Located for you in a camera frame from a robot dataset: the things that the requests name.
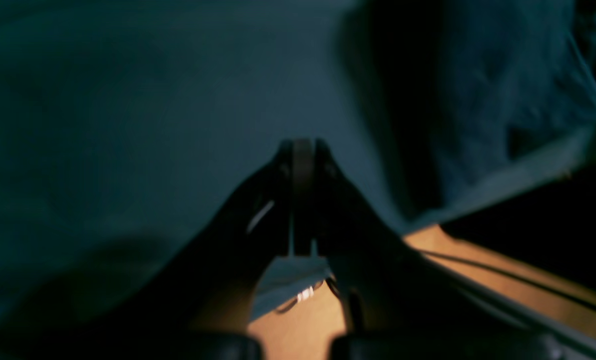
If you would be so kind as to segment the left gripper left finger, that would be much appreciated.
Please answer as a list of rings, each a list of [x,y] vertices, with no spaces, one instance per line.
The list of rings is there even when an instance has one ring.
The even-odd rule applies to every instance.
[[[209,224],[137,292],[68,321],[65,281],[51,281],[0,321],[14,360],[262,360],[247,326],[259,279],[288,253],[295,145],[244,180]]]

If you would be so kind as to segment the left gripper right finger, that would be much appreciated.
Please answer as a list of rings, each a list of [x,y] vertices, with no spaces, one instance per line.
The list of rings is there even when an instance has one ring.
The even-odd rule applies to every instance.
[[[596,341],[409,247],[317,139],[315,206],[347,333],[332,360],[596,360]]]

